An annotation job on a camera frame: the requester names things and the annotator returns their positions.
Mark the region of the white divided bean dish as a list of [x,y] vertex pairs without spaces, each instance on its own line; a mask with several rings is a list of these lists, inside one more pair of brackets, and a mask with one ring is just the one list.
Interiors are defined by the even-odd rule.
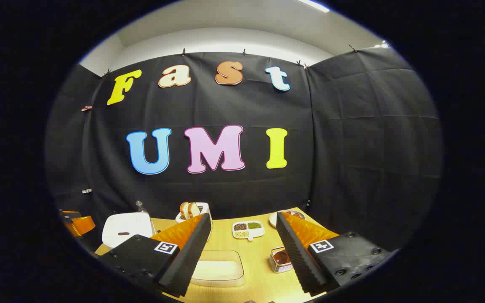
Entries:
[[236,239],[247,239],[249,242],[254,238],[264,235],[264,225],[260,221],[244,221],[232,224],[232,235]]

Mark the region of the white rice cooker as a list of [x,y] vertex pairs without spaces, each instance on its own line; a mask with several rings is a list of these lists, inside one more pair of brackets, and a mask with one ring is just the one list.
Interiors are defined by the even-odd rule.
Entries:
[[110,215],[102,230],[102,243],[110,249],[134,235],[154,236],[154,225],[148,213],[134,212]]

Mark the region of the white round plate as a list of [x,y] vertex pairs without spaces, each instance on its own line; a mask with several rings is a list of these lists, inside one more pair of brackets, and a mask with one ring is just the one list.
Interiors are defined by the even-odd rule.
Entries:
[[[292,211],[292,210],[282,210],[281,212],[287,213],[288,211]],[[270,215],[270,217],[269,217],[269,224],[271,224],[271,226],[273,226],[274,228],[276,228],[276,226],[277,226],[277,213],[272,213]]]

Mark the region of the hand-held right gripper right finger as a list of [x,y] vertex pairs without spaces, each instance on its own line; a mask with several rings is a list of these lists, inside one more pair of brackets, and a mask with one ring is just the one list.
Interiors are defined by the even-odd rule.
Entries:
[[352,286],[394,256],[357,232],[336,234],[287,212],[277,212],[276,229],[302,290],[311,296]]

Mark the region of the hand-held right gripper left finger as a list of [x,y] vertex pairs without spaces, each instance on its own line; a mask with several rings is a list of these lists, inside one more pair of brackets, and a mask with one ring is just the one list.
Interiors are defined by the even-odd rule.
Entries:
[[99,261],[148,292],[185,296],[210,231],[210,214],[200,214],[152,237],[133,235]]

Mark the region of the white ceiling light strip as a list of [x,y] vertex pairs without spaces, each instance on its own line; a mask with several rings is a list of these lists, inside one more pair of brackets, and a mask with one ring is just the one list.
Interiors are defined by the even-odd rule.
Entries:
[[303,4],[306,4],[308,6],[311,6],[312,8],[315,8],[316,10],[321,11],[323,13],[327,13],[330,11],[330,9],[324,6],[323,4],[315,1],[311,1],[311,0],[297,0],[297,1]]

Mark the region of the clear box of white rice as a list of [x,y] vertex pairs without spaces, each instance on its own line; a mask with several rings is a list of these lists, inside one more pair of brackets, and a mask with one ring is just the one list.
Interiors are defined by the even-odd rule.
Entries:
[[234,250],[203,250],[191,283],[207,287],[238,287],[245,283],[245,270]]

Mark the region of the white toaster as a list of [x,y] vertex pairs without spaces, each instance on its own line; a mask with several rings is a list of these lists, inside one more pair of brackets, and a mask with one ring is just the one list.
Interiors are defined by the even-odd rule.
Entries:
[[[196,202],[196,203],[197,203],[198,207],[200,207],[200,211],[201,211],[200,215],[205,214],[205,213],[211,215],[208,203],[205,203],[205,202]],[[184,222],[188,219],[182,219],[181,213],[179,211],[179,214],[177,215],[175,220],[176,220],[177,223],[182,223],[182,222]]]

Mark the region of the metal wire chopstick holder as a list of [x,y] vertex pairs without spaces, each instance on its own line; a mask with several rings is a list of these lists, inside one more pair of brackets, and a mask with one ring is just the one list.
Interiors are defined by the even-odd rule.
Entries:
[[271,250],[271,254],[270,254],[270,257],[269,257],[269,263],[271,265],[271,269],[276,274],[280,274],[280,273],[283,273],[283,272],[286,272],[286,271],[290,271],[293,268],[293,265],[291,263],[290,257],[289,257],[290,263],[287,266],[277,266],[275,264],[275,262],[274,262],[274,260],[272,258],[272,254],[275,253],[276,251],[281,251],[281,250],[285,250],[287,252],[287,250],[285,249],[284,246],[276,247],[276,248],[274,248],[274,249]]

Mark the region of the small glass bottle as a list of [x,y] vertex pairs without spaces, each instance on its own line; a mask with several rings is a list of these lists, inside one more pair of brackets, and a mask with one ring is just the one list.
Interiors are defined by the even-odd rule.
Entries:
[[135,202],[135,205],[137,206],[137,211],[140,212],[140,213],[146,213],[149,217],[149,222],[150,222],[150,226],[152,228],[152,235],[156,235],[156,230],[155,230],[155,226],[154,226],[154,223],[149,215],[149,212],[147,211],[147,209],[144,207],[142,201],[136,201]]

